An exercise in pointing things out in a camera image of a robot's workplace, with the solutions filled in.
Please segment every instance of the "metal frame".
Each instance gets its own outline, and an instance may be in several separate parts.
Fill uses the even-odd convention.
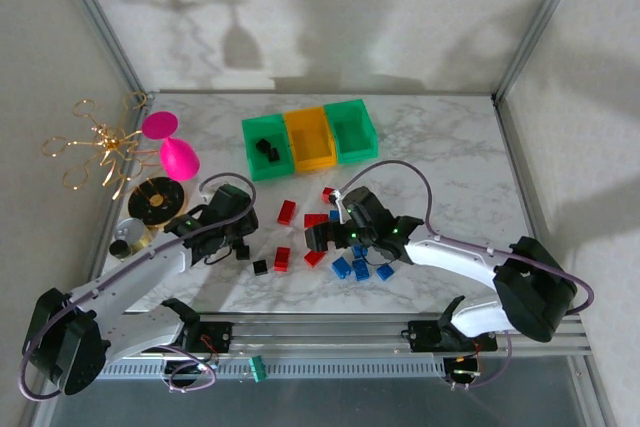
[[[140,83],[140,79],[135,70],[133,70],[131,62],[129,62],[98,0],[78,0],[78,2],[87,20],[95,29],[97,37],[105,48],[107,55],[112,60],[114,67],[126,82],[129,91],[144,92],[145,89]]]
[[[433,357],[380,357],[366,359],[283,359],[261,356],[265,373],[282,379],[380,379],[444,377],[444,361]],[[248,358],[222,358],[216,368],[218,380],[252,379]],[[110,365],[101,380],[157,380],[164,374],[165,359],[126,359]],[[177,379],[193,379],[178,374]]]
[[[531,52],[533,52],[538,40],[540,40],[542,33],[549,24],[551,16],[555,12],[560,1],[561,0],[542,0],[540,3],[540,7],[538,7],[538,10],[533,16],[526,34],[518,45],[514,58],[509,63],[502,80],[498,84],[495,93],[495,99],[498,104],[502,103],[507,97],[511,87],[513,87],[513,84],[516,82],[520,72],[522,72],[522,69],[527,63],[527,60],[529,60]]]
[[[79,0],[82,10],[90,24],[96,29],[98,38],[107,54],[115,64],[117,71],[131,91],[144,91],[138,76],[127,58],[122,45],[111,28],[98,0]],[[521,40],[516,54],[505,71],[496,93],[493,95],[496,115],[501,134],[508,150],[509,161],[518,185],[518,194],[528,220],[528,228],[534,236],[539,236],[541,226],[537,220],[539,215],[535,192],[531,191],[532,183],[528,172],[522,169],[522,156],[518,152],[519,144],[508,112],[505,99],[524,68],[531,52],[549,23],[560,0],[542,0],[534,15],[531,25]],[[137,128],[151,107],[153,96],[145,109],[136,112],[129,120],[130,125]],[[103,230],[95,240],[91,258],[89,259],[89,278],[99,275],[106,257],[110,229],[117,219],[121,202],[110,200],[111,192],[105,192],[105,202],[100,215],[104,219]],[[313,359],[330,360],[333,363],[357,361],[358,359],[388,359],[392,363],[402,363],[410,357],[413,360],[434,360],[431,354],[411,354],[408,342],[399,336],[409,320],[432,320],[435,315],[429,314],[389,314],[389,315],[293,315],[293,314],[207,314],[205,321],[234,322],[234,342],[231,351],[225,356],[229,362],[246,359],[249,355],[263,355],[267,359],[280,359],[284,362],[295,360],[308,363]],[[504,356],[505,339],[498,335],[499,351],[487,356]],[[584,328],[579,317],[564,319],[558,334],[549,344],[533,342],[524,336],[515,335],[514,355],[567,355],[576,372],[574,379],[580,405],[585,414],[587,425],[615,425],[608,407],[606,397],[595,370],[593,359]],[[170,359],[170,354],[140,354],[132,358],[135,363],[163,362]],[[42,377],[36,382],[44,385]],[[47,425],[55,410],[56,401],[37,404],[28,408],[20,425]]]

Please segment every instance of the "yellow bin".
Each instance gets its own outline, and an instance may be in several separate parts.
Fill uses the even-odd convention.
[[[324,169],[338,163],[324,107],[287,112],[284,122],[296,172]]]

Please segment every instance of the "green bin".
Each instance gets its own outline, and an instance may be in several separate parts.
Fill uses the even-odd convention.
[[[327,104],[324,109],[336,142],[339,164],[378,156],[378,136],[362,100]]]
[[[252,180],[273,179],[295,172],[289,137],[282,114],[267,115],[242,121],[247,160]],[[260,139],[265,139],[271,147],[278,149],[280,160],[269,162],[266,154],[256,147]]]

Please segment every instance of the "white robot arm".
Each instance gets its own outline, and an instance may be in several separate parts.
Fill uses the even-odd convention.
[[[311,250],[327,251],[330,241],[336,248],[373,247],[389,260],[446,269],[496,292],[489,298],[454,299],[438,321],[433,352],[464,352],[481,334],[512,329],[548,342],[576,295],[575,284],[535,239],[520,238],[511,246],[513,255],[491,248],[482,251],[472,244],[446,241],[427,229],[422,219],[394,217],[366,187],[333,200],[341,220],[307,229]],[[345,221],[345,212],[351,219]],[[517,258],[549,265],[562,275],[532,268]]]
[[[29,361],[70,395],[89,385],[105,365],[123,357],[158,345],[194,348],[201,333],[199,316],[177,299],[143,314],[123,313],[165,279],[220,248],[228,246],[237,258],[248,258],[243,238],[258,228],[254,210],[220,224],[242,215],[250,202],[242,190],[223,185],[209,205],[173,219],[150,246],[118,268],[68,294],[57,289],[45,292],[36,303],[23,354],[31,352]],[[50,321],[72,304],[77,307],[57,322]]]

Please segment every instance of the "marble tabletop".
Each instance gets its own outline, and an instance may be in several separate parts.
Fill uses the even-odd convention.
[[[175,136],[191,142],[200,156],[196,179],[185,184],[189,205],[201,203],[197,184],[223,171],[249,175],[241,121],[246,118],[361,98],[379,139],[379,159],[403,159],[428,177],[434,192],[432,223],[442,233],[495,247],[527,235],[516,184],[488,96],[352,96],[278,94],[158,94],[153,111],[180,119]],[[303,257],[304,213],[328,213],[321,193],[339,188],[368,163],[336,166],[304,175],[256,183],[259,229],[245,238],[251,261],[234,256],[209,267],[200,262],[168,279],[130,311],[144,311],[176,297],[199,312],[413,313],[439,312],[453,297],[488,293],[469,279],[441,269],[394,262],[396,273],[382,281],[339,279],[331,262],[347,251],[330,252],[315,268]],[[230,183],[242,187],[241,182]],[[426,191],[400,166],[384,166],[356,184],[366,185],[394,215],[423,217]],[[290,227],[276,223],[285,199],[296,202]],[[126,202],[121,218],[127,216]],[[273,271],[277,247],[290,247],[289,271]],[[369,260],[382,258],[370,253]],[[252,261],[266,259],[269,273],[255,276]],[[104,270],[118,265],[108,257]]]

